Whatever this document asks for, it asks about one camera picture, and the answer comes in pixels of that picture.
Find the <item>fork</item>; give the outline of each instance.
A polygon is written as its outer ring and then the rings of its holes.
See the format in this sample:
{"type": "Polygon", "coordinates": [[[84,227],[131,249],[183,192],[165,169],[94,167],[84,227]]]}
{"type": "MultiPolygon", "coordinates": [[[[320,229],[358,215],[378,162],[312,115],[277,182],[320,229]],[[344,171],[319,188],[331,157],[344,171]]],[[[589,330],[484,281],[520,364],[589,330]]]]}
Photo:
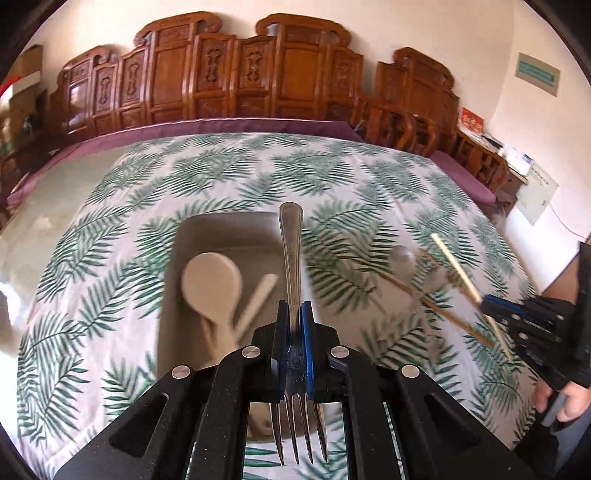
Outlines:
{"type": "MultiPolygon", "coordinates": [[[[296,439],[296,418],[294,414],[294,404],[298,403],[301,417],[303,419],[304,438],[306,439],[306,448],[308,458],[313,463],[312,447],[310,443],[310,426],[308,421],[307,406],[307,368],[306,368],[306,349],[304,345],[304,336],[300,319],[301,307],[301,269],[300,269],[300,249],[301,249],[301,224],[304,216],[300,205],[293,202],[282,203],[279,207],[279,225],[281,228],[281,238],[283,241],[283,250],[285,255],[285,276],[287,278],[287,304],[289,306],[289,323],[287,335],[286,351],[286,374],[285,391],[283,397],[285,408],[287,410],[287,421],[289,424],[291,444],[294,449],[295,462],[300,463],[296,439]]],[[[284,464],[283,446],[281,443],[281,425],[279,415],[279,404],[269,404],[271,409],[271,424],[273,428],[273,437],[277,446],[277,453],[281,464],[284,464]]],[[[322,405],[314,404],[314,414],[320,447],[324,461],[327,461],[326,449],[326,427],[324,425],[324,415],[322,405]]]]}

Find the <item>wooden cabinet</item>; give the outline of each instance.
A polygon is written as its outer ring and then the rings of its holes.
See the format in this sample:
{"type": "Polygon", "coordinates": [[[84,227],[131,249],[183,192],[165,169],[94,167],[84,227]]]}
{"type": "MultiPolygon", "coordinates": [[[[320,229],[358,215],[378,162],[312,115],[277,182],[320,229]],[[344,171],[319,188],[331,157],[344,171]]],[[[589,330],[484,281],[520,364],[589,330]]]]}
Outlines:
{"type": "Polygon", "coordinates": [[[509,176],[496,193],[496,197],[507,215],[515,206],[517,192],[523,185],[527,185],[527,179],[509,167],[509,176]]]}
{"type": "Polygon", "coordinates": [[[492,193],[509,178],[507,161],[458,129],[450,155],[492,193]]]}

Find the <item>wooden furniture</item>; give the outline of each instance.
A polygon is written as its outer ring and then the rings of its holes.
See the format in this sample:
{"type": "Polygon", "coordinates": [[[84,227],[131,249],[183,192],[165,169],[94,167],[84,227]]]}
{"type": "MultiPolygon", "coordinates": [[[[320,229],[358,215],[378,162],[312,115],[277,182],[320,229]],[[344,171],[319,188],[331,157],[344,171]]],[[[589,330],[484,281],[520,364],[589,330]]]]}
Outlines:
{"type": "Polygon", "coordinates": [[[70,60],[51,95],[56,133],[82,140],[206,117],[349,120],[363,56],[341,25],[274,14],[244,40],[221,27],[208,12],[177,15],[146,25],[121,58],[100,46],[70,60]]]}
{"type": "Polygon", "coordinates": [[[513,209],[517,203],[517,192],[523,186],[527,185],[527,179],[509,167],[509,175],[496,192],[496,198],[503,206],[505,214],[513,209]]]}
{"type": "Polygon", "coordinates": [[[402,107],[366,96],[355,100],[350,123],[367,142],[396,150],[405,150],[417,132],[415,119],[402,107]]]}
{"type": "Polygon", "coordinates": [[[450,155],[492,193],[496,193],[509,177],[509,166],[503,157],[459,129],[450,155]]]}
{"type": "Polygon", "coordinates": [[[376,67],[376,97],[401,105],[415,118],[418,131],[411,150],[424,157],[435,149],[449,153],[454,145],[459,98],[453,85],[446,66],[410,47],[396,50],[393,63],[380,61],[376,67]]]}
{"type": "MultiPolygon", "coordinates": [[[[222,32],[216,15],[193,12],[149,23],[123,55],[108,46],[91,48],[59,73],[43,135],[30,150],[197,118],[340,120],[385,147],[424,156],[455,148],[459,161],[492,191],[503,183],[504,160],[478,153],[475,145],[465,153],[470,142],[457,136],[453,76],[441,63],[401,48],[393,63],[378,63],[375,94],[367,95],[361,91],[363,56],[348,47],[350,34],[342,25],[272,14],[255,30],[254,37],[237,38],[222,32]]],[[[2,180],[0,211],[30,171],[30,160],[20,156],[9,181],[2,180]]]]}

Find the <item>wooden spoon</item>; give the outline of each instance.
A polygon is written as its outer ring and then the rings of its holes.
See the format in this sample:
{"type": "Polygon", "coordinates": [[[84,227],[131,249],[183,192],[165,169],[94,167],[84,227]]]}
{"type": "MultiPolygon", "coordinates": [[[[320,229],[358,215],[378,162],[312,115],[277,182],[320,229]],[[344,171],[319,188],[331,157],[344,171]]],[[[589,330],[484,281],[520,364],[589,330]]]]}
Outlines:
{"type": "Polygon", "coordinates": [[[203,317],[212,364],[218,364],[228,352],[238,348],[232,318],[242,294],[240,270],[225,255],[215,252],[200,254],[185,267],[181,291],[189,306],[203,317]],[[210,328],[212,323],[216,327],[215,335],[210,328]]]}

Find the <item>wooden chopstick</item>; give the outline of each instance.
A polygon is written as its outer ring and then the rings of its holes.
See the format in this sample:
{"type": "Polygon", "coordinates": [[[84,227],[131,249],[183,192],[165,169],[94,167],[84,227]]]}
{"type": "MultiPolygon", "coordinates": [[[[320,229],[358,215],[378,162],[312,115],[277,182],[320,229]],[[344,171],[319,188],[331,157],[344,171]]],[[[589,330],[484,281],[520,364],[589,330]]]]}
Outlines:
{"type": "MultiPolygon", "coordinates": [[[[452,253],[448,249],[447,245],[443,243],[443,240],[441,240],[439,235],[437,235],[436,233],[432,233],[431,238],[437,244],[437,246],[441,249],[441,251],[446,256],[449,263],[451,263],[452,267],[456,270],[458,275],[460,275],[460,278],[466,284],[466,287],[468,288],[468,292],[470,292],[470,295],[472,295],[472,298],[474,299],[474,301],[477,302],[478,305],[480,305],[482,303],[482,296],[480,295],[480,292],[476,289],[476,287],[474,286],[474,284],[472,283],[472,281],[470,280],[468,275],[466,275],[466,272],[464,272],[464,269],[460,265],[460,262],[458,262],[456,260],[456,257],[454,257],[452,255],[452,253]]],[[[501,349],[505,352],[505,355],[507,356],[507,358],[511,359],[512,358],[511,350],[509,349],[507,342],[505,341],[505,339],[501,335],[501,331],[499,330],[499,327],[497,326],[496,322],[492,318],[490,318],[488,315],[484,315],[484,318],[490,324],[492,331],[495,333],[496,339],[499,340],[499,344],[501,345],[501,349]]]]}
{"type": "MultiPolygon", "coordinates": [[[[382,273],[382,272],[378,272],[378,275],[381,278],[383,278],[384,280],[389,281],[391,284],[396,285],[398,288],[400,288],[400,290],[402,290],[412,296],[413,293],[412,293],[411,289],[409,287],[407,287],[404,283],[398,281],[396,278],[391,277],[390,275],[386,275],[385,273],[382,273]]],[[[439,315],[444,316],[447,320],[452,322],[458,328],[461,328],[466,333],[472,335],[481,344],[483,344],[489,348],[493,347],[492,341],[489,338],[481,335],[479,332],[477,332],[476,330],[471,328],[469,325],[465,324],[463,321],[461,321],[459,318],[457,318],[453,313],[447,312],[445,309],[442,309],[434,301],[432,301],[429,297],[422,296],[421,302],[424,303],[425,306],[427,306],[428,308],[432,309],[434,312],[437,312],[439,315]]]]}

